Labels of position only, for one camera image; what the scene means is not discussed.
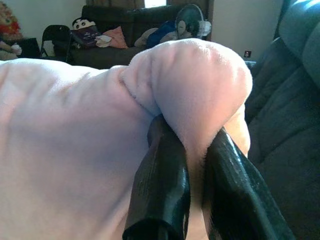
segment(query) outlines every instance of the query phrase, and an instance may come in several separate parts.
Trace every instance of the window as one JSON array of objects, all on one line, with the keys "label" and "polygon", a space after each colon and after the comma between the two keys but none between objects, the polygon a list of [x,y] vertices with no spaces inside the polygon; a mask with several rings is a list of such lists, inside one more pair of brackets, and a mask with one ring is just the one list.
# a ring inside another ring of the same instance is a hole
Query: window
[{"label": "window", "polygon": [[167,0],[144,0],[145,8],[153,8],[167,5]]}]

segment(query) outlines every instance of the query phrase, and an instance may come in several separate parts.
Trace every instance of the pink blanket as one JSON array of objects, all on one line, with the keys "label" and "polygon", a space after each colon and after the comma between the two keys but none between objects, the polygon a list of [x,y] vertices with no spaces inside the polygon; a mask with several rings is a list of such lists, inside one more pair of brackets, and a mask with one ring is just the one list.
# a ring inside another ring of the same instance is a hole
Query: pink blanket
[{"label": "pink blanket", "polygon": [[207,239],[202,159],[222,126],[247,154],[251,87],[236,53],[196,39],[163,43],[109,70],[2,62],[0,239],[120,240],[149,124],[160,113],[187,151],[187,239]]}]

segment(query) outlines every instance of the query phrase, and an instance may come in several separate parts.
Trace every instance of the electric fan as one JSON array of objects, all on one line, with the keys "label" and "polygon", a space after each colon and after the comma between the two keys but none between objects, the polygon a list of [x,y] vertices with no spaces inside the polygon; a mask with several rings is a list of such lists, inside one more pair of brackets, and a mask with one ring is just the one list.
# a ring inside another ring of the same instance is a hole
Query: electric fan
[{"label": "electric fan", "polygon": [[175,29],[178,39],[202,39],[211,31],[211,23],[204,20],[204,15],[195,4],[187,4],[177,14]]}]

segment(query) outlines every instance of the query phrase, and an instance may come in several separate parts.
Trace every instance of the white wall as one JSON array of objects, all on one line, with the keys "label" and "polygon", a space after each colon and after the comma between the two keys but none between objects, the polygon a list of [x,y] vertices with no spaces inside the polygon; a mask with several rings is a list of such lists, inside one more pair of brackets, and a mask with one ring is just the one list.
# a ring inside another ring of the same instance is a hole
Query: white wall
[{"label": "white wall", "polygon": [[255,61],[273,40],[283,0],[214,0],[212,41]]},{"label": "white wall", "polygon": [[3,0],[17,17],[21,33],[27,38],[37,38],[41,44],[42,33],[48,25],[72,27],[81,17],[86,0]]}]

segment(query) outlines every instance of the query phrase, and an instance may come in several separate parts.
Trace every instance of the wall outlet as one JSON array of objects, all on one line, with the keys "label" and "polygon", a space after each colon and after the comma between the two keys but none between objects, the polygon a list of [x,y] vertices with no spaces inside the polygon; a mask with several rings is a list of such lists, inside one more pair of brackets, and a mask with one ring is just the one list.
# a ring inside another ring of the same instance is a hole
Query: wall outlet
[{"label": "wall outlet", "polygon": [[251,52],[252,52],[252,51],[245,50],[245,51],[244,51],[244,57],[245,57],[245,58],[251,58]]}]

